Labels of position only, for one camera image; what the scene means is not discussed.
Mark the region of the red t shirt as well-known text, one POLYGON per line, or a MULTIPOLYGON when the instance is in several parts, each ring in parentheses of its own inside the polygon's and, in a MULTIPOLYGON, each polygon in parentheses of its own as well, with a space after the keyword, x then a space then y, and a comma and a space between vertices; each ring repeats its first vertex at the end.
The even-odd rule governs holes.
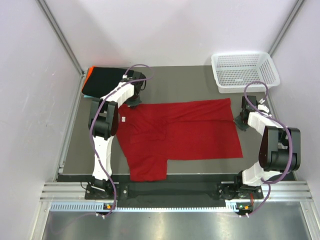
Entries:
POLYGON ((140 104, 118 109, 116 133, 130 180, 167 178, 169 160, 242 158, 231 100, 140 104))

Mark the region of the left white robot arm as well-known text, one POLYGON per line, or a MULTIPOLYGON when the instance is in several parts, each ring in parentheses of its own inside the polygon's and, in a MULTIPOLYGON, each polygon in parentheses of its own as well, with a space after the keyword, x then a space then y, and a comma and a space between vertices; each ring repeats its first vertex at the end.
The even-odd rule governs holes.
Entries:
POLYGON ((86 76, 83 94, 92 98, 89 118, 89 141, 94 154, 92 176, 87 181, 88 194, 100 199, 116 196, 111 168, 111 150, 119 127, 119 107, 141 103, 140 91, 146 76, 121 68, 92 68, 86 76))

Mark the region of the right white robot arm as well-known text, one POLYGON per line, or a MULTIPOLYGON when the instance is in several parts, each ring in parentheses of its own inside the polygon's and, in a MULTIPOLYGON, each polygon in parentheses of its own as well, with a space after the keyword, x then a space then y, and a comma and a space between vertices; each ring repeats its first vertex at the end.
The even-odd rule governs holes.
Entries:
POLYGON ((296 171, 301 165, 301 132, 272 120, 264 101, 255 96, 243 96, 241 112, 234 119, 235 125, 242 131, 248 128, 256 130, 262 136, 258 161, 250 168, 239 172, 235 177, 233 192, 239 198, 245 198, 270 178, 283 173, 296 171))

